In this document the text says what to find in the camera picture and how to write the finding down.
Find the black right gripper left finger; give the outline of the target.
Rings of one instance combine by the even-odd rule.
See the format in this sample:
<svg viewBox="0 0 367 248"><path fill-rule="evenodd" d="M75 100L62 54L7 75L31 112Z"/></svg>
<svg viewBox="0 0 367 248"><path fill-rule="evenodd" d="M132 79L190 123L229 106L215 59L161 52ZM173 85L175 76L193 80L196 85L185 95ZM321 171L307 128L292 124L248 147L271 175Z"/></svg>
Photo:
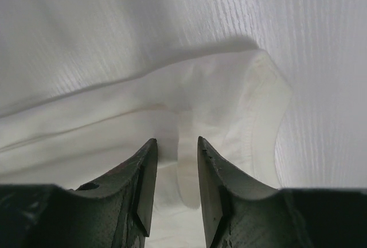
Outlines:
<svg viewBox="0 0 367 248"><path fill-rule="evenodd" d="M158 144L150 139L76 190L1 185L1 246L143 247L150 235L157 165Z"/></svg>

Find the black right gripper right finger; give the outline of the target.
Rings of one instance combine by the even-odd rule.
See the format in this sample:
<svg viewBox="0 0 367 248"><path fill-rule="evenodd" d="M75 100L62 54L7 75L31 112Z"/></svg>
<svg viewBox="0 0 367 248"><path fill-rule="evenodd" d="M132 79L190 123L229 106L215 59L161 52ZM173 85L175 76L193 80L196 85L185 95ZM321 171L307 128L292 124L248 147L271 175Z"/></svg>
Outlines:
<svg viewBox="0 0 367 248"><path fill-rule="evenodd" d="M197 145L207 247L366 246L366 190L275 189Z"/></svg>

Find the white t-shirt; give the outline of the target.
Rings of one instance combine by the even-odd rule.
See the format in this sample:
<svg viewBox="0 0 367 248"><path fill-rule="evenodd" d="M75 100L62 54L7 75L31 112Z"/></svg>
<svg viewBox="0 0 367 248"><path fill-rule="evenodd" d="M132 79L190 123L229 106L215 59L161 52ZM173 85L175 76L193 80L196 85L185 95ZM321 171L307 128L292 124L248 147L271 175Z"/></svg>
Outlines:
<svg viewBox="0 0 367 248"><path fill-rule="evenodd" d="M280 187L275 143L292 90L263 50L176 62L1 119L1 182L76 187L158 142L148 247L204 247L197 140Z"/></svg>

